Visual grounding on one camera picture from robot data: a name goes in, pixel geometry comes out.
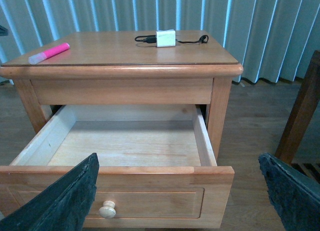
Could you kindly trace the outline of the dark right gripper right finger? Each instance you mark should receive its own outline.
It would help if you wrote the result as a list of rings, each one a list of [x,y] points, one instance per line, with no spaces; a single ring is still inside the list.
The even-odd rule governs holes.
[[[287,231],[320,229],[320,184],[269,153],[258,157],[270,203]]]

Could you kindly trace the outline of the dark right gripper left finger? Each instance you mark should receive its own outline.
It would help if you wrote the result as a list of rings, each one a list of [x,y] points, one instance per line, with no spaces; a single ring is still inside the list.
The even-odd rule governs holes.
[[[2,231],[80,231],[97,191],[92,153],[31,201],[0,221]]]

